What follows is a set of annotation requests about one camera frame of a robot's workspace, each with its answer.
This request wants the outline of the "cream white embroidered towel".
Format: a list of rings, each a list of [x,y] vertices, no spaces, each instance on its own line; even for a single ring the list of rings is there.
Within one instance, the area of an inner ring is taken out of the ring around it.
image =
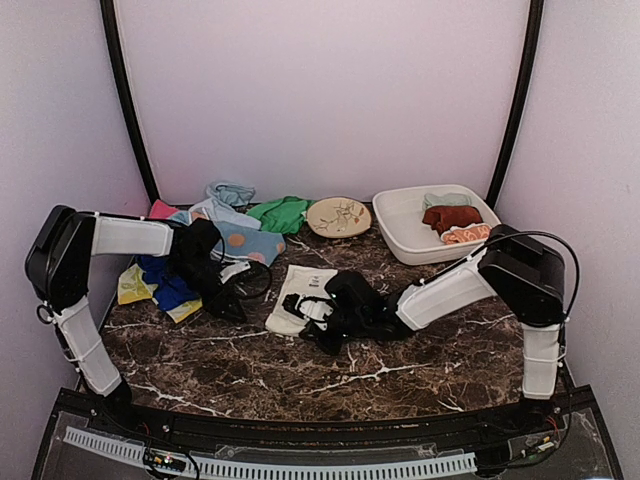
[[[276,306],[266,320],[266,329],[298,336],[309,323],[315,323],[325,330],[326,320],[333,313],[325,287],[337,273],[335,269],[290,265]]]

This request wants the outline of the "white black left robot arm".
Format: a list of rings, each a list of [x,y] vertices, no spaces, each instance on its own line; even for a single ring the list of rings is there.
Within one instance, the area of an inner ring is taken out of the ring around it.
[[[130,389],[109,357],[88,300],[90,263],[98,255],[147,255],[165,259],[170,273],[198,294],[211,315],[243,322],[246,315],[223,266],[212,259],[222,236],[215,225],[79,212],[65,205],[49,213],[25,261],[25,273],[41,304],[42,321],[54,324],[68,360],[88,388],[109,398],[101,417],[120,436],[141,427],[140,412],[124,399]]]

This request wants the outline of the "orange bunny pattern towel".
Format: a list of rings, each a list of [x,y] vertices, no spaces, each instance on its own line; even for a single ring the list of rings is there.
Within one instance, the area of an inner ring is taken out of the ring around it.
[[[486,223],[473,223],[466,227],[452,226],[442,233],[440,239],[446,245],[482,241],[489,237],[491,230],[492,227]]]

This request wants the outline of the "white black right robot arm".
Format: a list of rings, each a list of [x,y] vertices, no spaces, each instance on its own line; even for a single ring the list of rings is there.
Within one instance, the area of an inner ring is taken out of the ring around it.
[[[547,240],[566,243],[548,232],[500,224],[471,253],[392,294],[380,294],[362,274],[345,270],[326,283],[324,296],[289,293],[283,307],[304,321],[301,338],[336,356],[349,339],[404,340],[477,301],[499,298],[520,322],[524,337],[526,399],[511,410],[510,424],[530,434],[549,416],[546,400],[556,389],[566,354],[565,324],[574,305],[564,297],[564,258]]]

